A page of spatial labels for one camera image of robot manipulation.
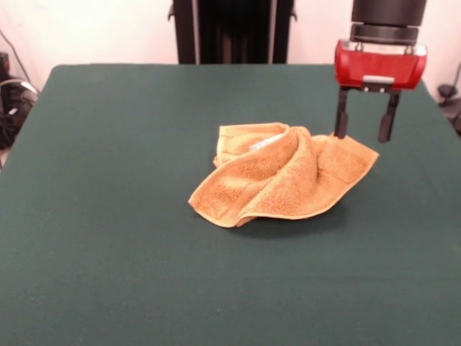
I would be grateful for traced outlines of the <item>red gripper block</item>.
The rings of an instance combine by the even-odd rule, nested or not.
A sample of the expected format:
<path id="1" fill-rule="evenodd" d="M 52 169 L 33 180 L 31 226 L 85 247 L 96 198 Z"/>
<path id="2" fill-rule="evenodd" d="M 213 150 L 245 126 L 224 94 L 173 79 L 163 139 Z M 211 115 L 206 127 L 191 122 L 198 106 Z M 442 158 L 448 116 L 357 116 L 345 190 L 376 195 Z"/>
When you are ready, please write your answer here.
<path id="1" fill-rule="evenodd" d="M 347 97 L 351 88 L 364 89 L 368 84 L 394 90 L 415 89 L 426 68 L 425 45 L 384 45 L 340 40 L 336 45 L 334 68 L 339 85 L 334 135 L 345 138 L 349 116 Z M 400 92 L 391 92 L 385 114 L 380 121 L 378 141 L 390 141 Z"/>

